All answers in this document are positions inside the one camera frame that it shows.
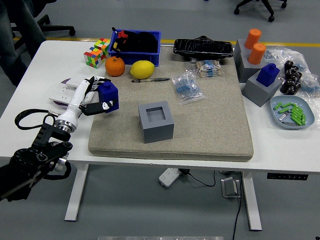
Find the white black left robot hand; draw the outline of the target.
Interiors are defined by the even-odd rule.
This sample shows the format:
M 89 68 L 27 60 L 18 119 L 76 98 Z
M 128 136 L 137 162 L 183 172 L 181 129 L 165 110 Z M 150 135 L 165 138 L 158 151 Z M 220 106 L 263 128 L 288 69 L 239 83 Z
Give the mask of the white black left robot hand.
M 88 93 L 98 92 L 99 101 L 84 103 Z M 54 125 L 76 129 L 81 114 L 93 116 L 101 113 L 110 113 L 119 109 L 118 88 L 110 79 L 104 77 L 91 77 L 84 79 L 78 85 L 66 111 L 55 120 Z

